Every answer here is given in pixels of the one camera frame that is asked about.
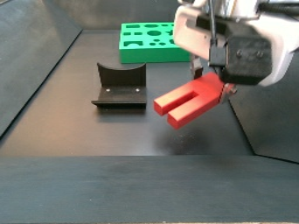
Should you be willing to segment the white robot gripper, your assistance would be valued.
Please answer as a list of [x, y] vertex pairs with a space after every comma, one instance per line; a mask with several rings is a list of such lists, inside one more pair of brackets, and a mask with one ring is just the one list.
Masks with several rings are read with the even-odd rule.
[[[196, 28], [198, 16], [231, 19], [251, 25], [270, 40], [273, 46], [273, 72], [258, 83], [270, 86], [287, 72], [299, 50], [299, 0], [178, 0], [180, 7], [174, 20], [174, 42], [191, 54], [209, 60], [211, 35]], [[238, 92], [235, 84], [223, 86], [221, 102]]]

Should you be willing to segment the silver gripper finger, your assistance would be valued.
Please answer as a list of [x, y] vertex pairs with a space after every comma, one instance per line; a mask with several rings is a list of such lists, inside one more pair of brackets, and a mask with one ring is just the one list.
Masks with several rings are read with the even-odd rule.
[[202, 77], [203, 72], [203, 66], [202, 66], [202, 60], [201, 57], [196, 55], [191, 56], [191, 75], [194, 79], [198, 79]]

